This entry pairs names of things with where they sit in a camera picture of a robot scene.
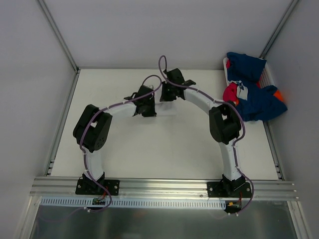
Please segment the white t shirt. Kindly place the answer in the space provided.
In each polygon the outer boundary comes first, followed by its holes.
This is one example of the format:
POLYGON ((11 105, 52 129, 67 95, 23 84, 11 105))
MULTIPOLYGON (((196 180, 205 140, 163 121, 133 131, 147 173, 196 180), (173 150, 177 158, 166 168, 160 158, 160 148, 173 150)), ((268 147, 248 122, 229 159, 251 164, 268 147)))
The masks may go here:
POLYGON ((177 115, 175 102, 155 102, 157 117, 168 117, 177 115))

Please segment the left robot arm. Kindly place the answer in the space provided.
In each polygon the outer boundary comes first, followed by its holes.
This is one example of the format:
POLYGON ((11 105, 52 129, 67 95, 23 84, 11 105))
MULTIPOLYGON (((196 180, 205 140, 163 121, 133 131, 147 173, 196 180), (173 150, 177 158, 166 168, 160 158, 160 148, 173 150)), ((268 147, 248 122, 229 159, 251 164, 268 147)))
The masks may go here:
POLYGON ((111 123, 123 118, 142 115, 154 117, 155 90, 142 85, 139 90, 124 101, 106 108, 89 104, 85 107, 74 130, 73 137, 83 152, 83 181, 92 194, 99 194, 104 189, 105 172, 102 168, 100 149, 106 143, 111 123))

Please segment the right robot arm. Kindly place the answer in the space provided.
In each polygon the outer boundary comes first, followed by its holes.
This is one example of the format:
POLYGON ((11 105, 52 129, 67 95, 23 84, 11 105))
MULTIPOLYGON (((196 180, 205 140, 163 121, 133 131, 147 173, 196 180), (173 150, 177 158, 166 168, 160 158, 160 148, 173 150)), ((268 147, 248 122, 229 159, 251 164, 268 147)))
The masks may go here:
POLYGON ((223 191, 234 197, 241 191, 245 177, 238 169, 238 154, 235 144, 239 138, 242 122, 229 102, 215 100, 207 93, 195 87, 192 80, 185 80, 181 71, 176 68, 170 71, 160 70, 165 82, 162 84, 161 102, 172 102, 177 98, 191 102, 209 117, 209 131, 219 143, 224 171, 222 174, 223 191))

